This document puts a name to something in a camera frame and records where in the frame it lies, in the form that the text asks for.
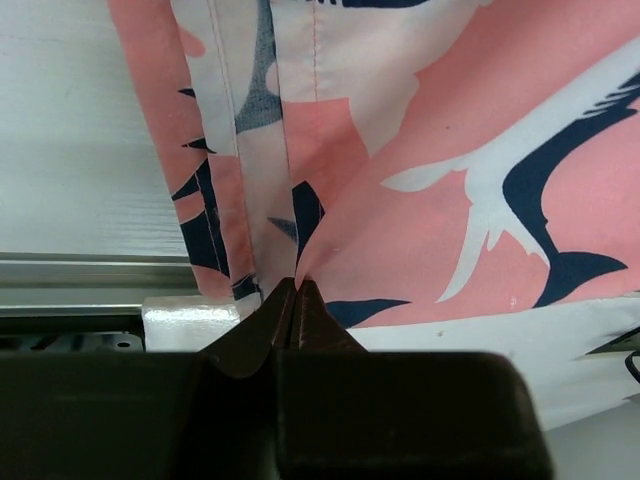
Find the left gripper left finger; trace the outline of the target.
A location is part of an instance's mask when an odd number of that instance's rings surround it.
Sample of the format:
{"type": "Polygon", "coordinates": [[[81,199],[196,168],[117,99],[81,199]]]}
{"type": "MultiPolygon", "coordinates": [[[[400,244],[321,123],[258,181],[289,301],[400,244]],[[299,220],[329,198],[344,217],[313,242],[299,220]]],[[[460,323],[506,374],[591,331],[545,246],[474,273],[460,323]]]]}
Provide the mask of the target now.
{"type": "Polygon", "coordinates": [[[295,303],[279,282],[253,314],[194,353],[1,358],[5,479],[210,478],[271,403],[268,357],[295,303]]]}

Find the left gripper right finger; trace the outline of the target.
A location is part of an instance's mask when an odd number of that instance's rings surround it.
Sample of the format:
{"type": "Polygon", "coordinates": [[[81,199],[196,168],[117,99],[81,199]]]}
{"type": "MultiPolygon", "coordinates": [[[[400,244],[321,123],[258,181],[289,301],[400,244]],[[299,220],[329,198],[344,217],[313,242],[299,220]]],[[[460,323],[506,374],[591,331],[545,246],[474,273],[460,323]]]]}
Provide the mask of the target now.
{"type": "Polygon", "coordinates": [[[528,388],[503,356],[369,352],[300,285],[274,358],[285,479],[550,479],[528,388]]]}

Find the pink shark print shorts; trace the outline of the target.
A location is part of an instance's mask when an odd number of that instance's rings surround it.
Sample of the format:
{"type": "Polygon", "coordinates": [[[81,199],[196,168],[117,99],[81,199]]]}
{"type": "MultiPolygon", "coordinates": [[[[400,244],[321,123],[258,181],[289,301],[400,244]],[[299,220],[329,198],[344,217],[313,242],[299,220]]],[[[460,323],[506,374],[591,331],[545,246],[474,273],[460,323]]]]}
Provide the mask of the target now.
{"type": "Polygon", "coordinates": [[[637,2],[109,9],[202,294],[503,353],[549,429],[638,398],[637,2]]]}

